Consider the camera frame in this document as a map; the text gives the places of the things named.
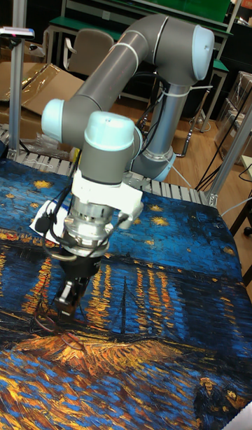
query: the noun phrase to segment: black cable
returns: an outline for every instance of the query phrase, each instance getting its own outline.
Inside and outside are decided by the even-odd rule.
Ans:
[[[165,80],[165,78],[161,77],[161,75],[159,75],[159,74],[152,74],[151,72],[137,72],[135,75],[133,75],[132,78],[141,78],[143,76],[147,77],[147,78],[154,78],[155,80],[161,81],[163,88],[164,88],[164,91],[165,92],[169,91],[170,84]],[[144,113],[141,115],[141,117],[136,122],[136,127],[139,127],[144,116],[146,114],[150,113],[155,108],[155,106],[158,104],[162,95],[163,95],[163,93],[161,92],[161,94],[155,99],[155,101],[151,101],[151,97],[150,97],[150,105],[148,106],[148,108],[144,111]]]
[[[240,108],[239,108],[239,110],[238,110],[238,112],[237,112],[237,115],[235,116],[234,120],[233,120],[233,121],[232,121],[232,123],[230,124],[230,126],[229,126],[229,128],[228,128],[228,130],[227,130],[227,132],[226,132],[226,134],[225,134],[225,136],[223,137],[223,139],[222,139],[221,143],[219,144],[219,146],[218,146],[218,148],[217,148],[217,150],[216,150],[216,152],[215,152],[215,154],[214,154],[214,156],[213,156],[213,158],[212,158],[211,162],[209,163],[209,166],[208,166],[208,167],[207,167],[207,169],[205,170],[204,175],[203,175],[203,176],[202,176],[202,178],[200,179],[199,183],[196,185],[195,190],[200,190],[202,182],[203,182],[203,181],[205,181],[205,180],[204,180],[205,175],[206,175],[206,174],[207,174],[207,172],[209,171],[209,169],[210,169],[211,165],[213,164],[213,162],[214,162],[214,160],[215,160],[216,156],[218,155],[218,152],[219,152],[219,150],[220,150],[220,148],[221,148],[221,146],[222,146],[223,142],[225,141],[226,137],[229,135],[230,130],[232,129],[232,127],[233,127],[233,125],[234,125],[234,123],[235,123],[236,119],[238,118],[239,114],[241,113],[241,111],[242,111],[242,109],[243,109],[243,107],[244,107],[244,105],[245,105],[245,103],[246,103],[246,100],[249,98],[249,95],[250,95],[251,91],[252,91],[252,86],[251,86],[251,88],[250,88],[250,90],[249,90],[249,92],[248,92],[248,94],[247,94],[247,96],[246,96],[245,100],[243,101],[242,105],[240,106]]]
[[[241,172],[238,176],[239,176],[239,178],[240,179],[242,179],[242,181],[247,181],[248,183],[252,183],[252,180],[250,180],[250,179],[245,179],[245,178],[242,178],[242,176],[241,175],[243,175],[243,173],[245,173],[247,170],[249,170],[250,168],[252,167],[252,164],[250,164],[243,172]]]
[[[154,74],[152,72],[137,72],[135,75],[133,75],[133,78],[140,78],[140,77],[147,77],[147,78],[156,78],[159,81],[161,81],[161,83],[163,84],[165,89],[169,89],[170,84],[168,83],[167,80],[165,80],[165,78],[163,78],[161,75],[159,74]]]
[[[24,151],[26,151],[28,153],[28,155],[31,153],[30,150],[28,150],[28,148],[26,147],[26,145],[21,140],[20,140],[20,145],[24,149]]]
[[[74,172],[76,171],[78,164],[79,164],[80,157],[81,157],[81,150],[79,150],[79,152],[78,152],[77,158],[76,158],[76,160],[75,160],[75,162],[71,168],[71,172],[68,176],[68,179],[70,179],[73,176]]]
[[[102,241],[99,243],[99,245],[97,245],[97,247],[95,247],[88,255],[86,255],[85,257],[83,257],[83,259],[90,258],[93,255],[93,253],[95,253],[99,248],[101,248],[102,245],[105,243],[105,241],[107,239],[109,239],[109,237],[112,236],[112,234],[117,230],[117,228],[120,226],[120,224],[123,223],[123,221],[126,221],[127,218],[128,218],[128,215],[127,214],[123,214],[118,219],[118,222],[109,231],[109,233],[104,237],[104,239],[102,239]],[[45,234],[43,235],[42,245],[43,245],[44,251],[52,258],[53,257],[53,253],[46,247],[46,237],[45,237]]]
[[[155,108],[155,106],[157,106],[157,104],[158,104],[158,102],[159,102],[159,100],[160,100],[161,96],[162,96],[162,92],[161,92],[161,94],[158,96],[158,98],[156,99],[156,101],[155,101],[154,103],[151,103],[151,104],[148,106],[148,108],[144,111],[144,113],[141,115],[141,117],[138,119],[138,121],[136,122],[136,127],[139,127],[139,126],[140,126],[141,121],[142,121],[142,120],[143,120],[143,118],[146,116],[146,114],[150,113],[150,112]]]
[[[158,120],[157,120],[157,122],[151,127],[151,129],[155,126],[155,129],[153,130],[153,132],[152,132],[152,135],[150,136],[150,139],[148,139],[148,137],[147,137],[147,139],[146,139],[146,145],[143,145],[143,148],[141,149],[141,151],[139,152],[139,155],[141,155],[148,147],[149,147],[149,145],[150,145],[150,143],[152,142],[152,140],[153,140],[153,137],[155,136],[155,133],[156,133],[156,131],[157,131],[157,129],[158,129],[158,125],[160,124],[160,121],[161,121],[161,117],[162,117],[162,114],[163,114],[163,111],[164,111],[164,109],[165,109],[165,96],[162,98],[162,105],[161,105],[161,109],[160,109],[160,114],[159,114],[159,116],[158,116]]]

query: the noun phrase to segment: cardboard box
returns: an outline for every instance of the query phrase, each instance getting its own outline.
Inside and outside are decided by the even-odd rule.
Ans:
[[[225,116],[228,111],[234,111],[235,107],[232,104],[232,102],[229,99],[225,99],[223,106],[218,114],[218,117],[216,119],[216,125],[218,129],[221,129],[223,120],[225,120]]]
[[[30,50],[30,45],[37,49]],[[8,48],[8,40],[4,41],[0,47],[0,62],[11,61],[11,50]],[[24,42],[24,63],[46,63],[46,54],[43,50],[43,46],[37,43]]]
[[[252,74],[240,71],[228,98],[236,109],[242,107],[241,113],[247,114],[252,103]]]
[[[220,150],[219,150],[220,156],[222,159],[224,159],[227,152],[230,150],[230,147],[231,147],[231,145],[232,145],[232,143],[233,143],[233,141],[237,135],[237,132],[239,131],[239,128],[242,124],[242,121],[244,119],[244,114],[239,114],[237,119],[235,120],[237,112],[238,111],[235,109],[233,111],[228,111],[225,114],[225,117],[223,118],[223,120],[221,122],[221,127],[220,127],[217,135],[214,138],[216,146],[219,147],[221,144],[221,141],[223,140],[223,137],[228,132],[229,127],[232,126],[227,137],[225,138],[225,141],[222,143]],[[237,160],[235,161],[235,164],[243,165],[242,160],[241,160],[242,155],[252,156],[252,131],[250,132],[250,135],[248,136],[243,148],[241,149],[241,152],[240,152]]]
[[[20,120],[20,138],[26,139],[25,143],[32,147],[34,153],[52,155],[62,158],[62,154],[55,153],[55,150],[67,152],[71,147],[66,144],[59,144],[55,141],[53,149],[52,143],[41,146],[41,142],[46,140],[41,138],[41,114],[46,104],[54,99],[69,100],[82,86],[83,81],[62,71],[52,64],[24,63],[24,76],[22,88],[22,110]],[[0,63],[0,123],[8,124],[9,121],[9,99],[11,84],[11,64],[10,62]]]
[[[45,65],[41,63],[24,63],[22,89],[24,89],[33,78],[45,69]],[[0,102],[10,101],[11,91],[11,64],[10,62],[0,63]]]

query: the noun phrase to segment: table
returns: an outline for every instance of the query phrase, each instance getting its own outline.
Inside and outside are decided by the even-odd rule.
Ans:
[[[249,166],[252,164],[252,158],[244,155],[241,158],[242,158],[241,160],[244,164],[244,167],[249,168]],[[248,169],[248,173],[252,180],[252,166],[250,167],[250,169]],[[230,228],[230,232],[232,235],[235,235],[237,233],[238,229],[242,226],[242,223],[246,219],[248,219],[252,227],[252,200],[249,200],[247,203],[245,203],[244,207],[242,208],[235,222],[232,224]],[[248,286],[252,281],[252,265],[246,271],[245,275],[243,276],[243,280],[244,280],[245,286]]]
[[[209,430],[251,401],[251,303],[215,208],[145,193],[139,219],[112,236],[83,315],[47,333],[33,313],[42,298],[57,319],[63,273],[29,224],[66,177],[0,160],[0,179],[0,426]]]

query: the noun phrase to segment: zip tie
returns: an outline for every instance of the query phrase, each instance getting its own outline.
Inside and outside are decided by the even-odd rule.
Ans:
[[[162,91],[162,95],[161,95],[161,97],[159,98],[158,101],[160,102],[160,100],[162,99],[163,95],[166,95],[167,97],[185,97],[186,95],[189,94],[189,92],[190,92],[190,89],[189,89],[189,91],[185,92],[185,94],[170,94],[169,92],[165,92],[163,90]]]
[[[131,45],[130,44],[127,44],[127,43],[116,43],[116,44],[114,44],[110,49],[109,49],[109,51],[111,51],[114,47],[116,47],[116,46],[125,46],[125,47],[128,47],[133,53],[134,53],[134,56],[136,57],[136,69],[135,69],[135,71],[134,71],[134,73],[133,73],[133,75],[137,72],[137,69],[138,69],[138,66],[139,66],[139,58],[138,58],[138,55],[137,55],[137,52],[136,52],[136,50],[135,49],[133,49],[133,47],[131,47]]]
[[[163,90],[158,101],[160,102],[164,95],[166,95],[167,97],[185,97],[186,95],[189,94],[190,91],[192,91],[194,89],[211,89],[212,87],[213,86],[191,86],[189,91],[185,92],[185,94],[171,94],[170,92],[165,92]]]

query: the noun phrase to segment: wooden floor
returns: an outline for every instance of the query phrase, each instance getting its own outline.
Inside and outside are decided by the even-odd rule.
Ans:
[[[145,108],[146,104],[144,103],[121,98],[121,100],[118,100],[116,104],[114,104],[112,112],[123,114],[136,121]],[[201,176],[203,175],[214,153],[216,152],[214,137],[218,128],[216,127],[215,122],[212,120],[209,122],[209,124],[211,125],[211,129],[204,134],[194,131],[194,134],[190,140],[186,157],[177,158],[174,163],[175,168],[177,168],[177,170],[185,177],[185,179],[187,179],[193,188],[201,179]],[[189,128],[190,126],[187,121],[182,120],[179,122],[178,129],[172,144],[174,151],[177,153],[181,153],[183,149],[183,143]],[[217,168],[217,166],[219,166],[221,163],[221,157],[217,155],[211,167],[211,172],[215,170],[215,168]],[[239,165],[234,165],[231,172],[229,173],[218,197],[217,206],[220,214],[235,204],[240,203],[242,200],[245,200],[249,196],[249,192],[252,189],[252,183],[242,181],[238,177],[239,173],[241,173],[243,169],[244,168]],[[187,187],[185,181],[173,169],[171,169],[165,181],[172,184],[177,184],[178,186]],[[237,207],[236,209],[233,209],[224,215],[223,219],[229,228],[236,219],[242,207],[243,206]],[[244,236],[243,229],[245,226],[249,226],[248,221],[244,222],[244,226],[238,230],[234,237],[241,261],[242,274],[248,270],[252,260],[252,235],[250,237]]]

